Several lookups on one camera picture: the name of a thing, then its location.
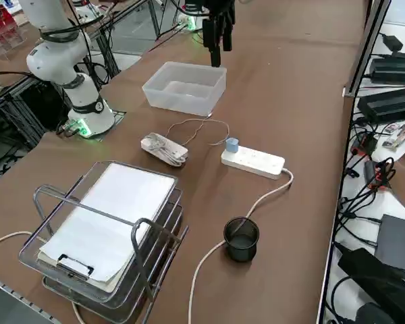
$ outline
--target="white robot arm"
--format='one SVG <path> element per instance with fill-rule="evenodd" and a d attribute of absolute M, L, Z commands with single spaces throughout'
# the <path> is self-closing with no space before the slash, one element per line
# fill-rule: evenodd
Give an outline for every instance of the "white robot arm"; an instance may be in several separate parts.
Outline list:
<path fill-rule="evenodd" d="M 87 0 L 77 2 L 82 6 L 82 12 L 87 9 L 83 8 L 84 5 L 91 5 Z M 68 117 L 72 124 L 78 125 L 79 135 L 89 138 L 109 130 L 115 122 L 112 110 L 100 96 L 91 77 L 74 70 L 88 53 L 88 35 L 85 34 L 84 39 L 83 32 L 73 28 L 60 0 L 20 0 L 20 4 L 44 40 L 27 56 L 30 71 L 64 89 L 73 106 Z M 88 19 L 81 15 L 80 18 L 82 21 Z"/>

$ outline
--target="green led light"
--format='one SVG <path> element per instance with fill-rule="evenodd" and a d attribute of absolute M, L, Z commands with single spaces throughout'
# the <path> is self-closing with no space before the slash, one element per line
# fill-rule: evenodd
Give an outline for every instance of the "green led light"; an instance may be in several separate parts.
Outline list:
<path fill-rule="evenodd" d="M 188 27 L 186 27 L 186 29 L 191 32 L 196 30 L 196 18 L 195 17 L 188 17 Z"/>
<path fill-rule="evenodd" d="M 80 118 L 80 119 L 77 121 L 77 123 L 78 123 L 78 125 L 80 126 L 80 127 L 79 127 L 79 129 L 80 129 L 79 134 L 80 134 L 82 137 L 90 137 L 91 134 L 92 134 L 92 132 L 90 131 L 90 128 L 88 128 L 86 122 L 85 122 L 82 118 Z"/>

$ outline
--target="power strip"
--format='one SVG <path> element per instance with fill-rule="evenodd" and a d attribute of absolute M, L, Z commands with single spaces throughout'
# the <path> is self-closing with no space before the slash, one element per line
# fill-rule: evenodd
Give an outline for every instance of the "power strip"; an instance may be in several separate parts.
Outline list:
<path fill-rule="evenodd" d="M 279 179 L 284 168 L 285 159 L 269 153 L 239 146 L 236 153 L 224 150 L 222 163 L 270 179 Z"/>

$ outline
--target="black mesh cup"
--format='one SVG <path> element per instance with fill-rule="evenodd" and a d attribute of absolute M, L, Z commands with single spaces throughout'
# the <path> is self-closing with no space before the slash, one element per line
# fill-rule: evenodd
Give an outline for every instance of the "black mesh cup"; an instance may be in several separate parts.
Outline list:
<path fill-rule="evenodd" d="M 225 225 L 223 237 L 227 253 L 236 262 L 249 262 L 257 253 L 259 228 L 249 218 L 237 217 Z"/>

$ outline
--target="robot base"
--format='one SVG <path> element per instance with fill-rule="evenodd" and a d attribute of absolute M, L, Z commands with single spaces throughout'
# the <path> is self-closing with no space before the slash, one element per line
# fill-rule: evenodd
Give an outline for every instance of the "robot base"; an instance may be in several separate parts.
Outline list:
<path fill-rule="evenodd" d="M 73 128 L 79 128 L 78 132 L 84 138 L 90 138 L 95 135 L 105 133 L 115 124 L 115 116 L 108 104 L 103 101 L 104 108 L 101 113 L 77 113 L 73 109 L 67 115 Z"/>

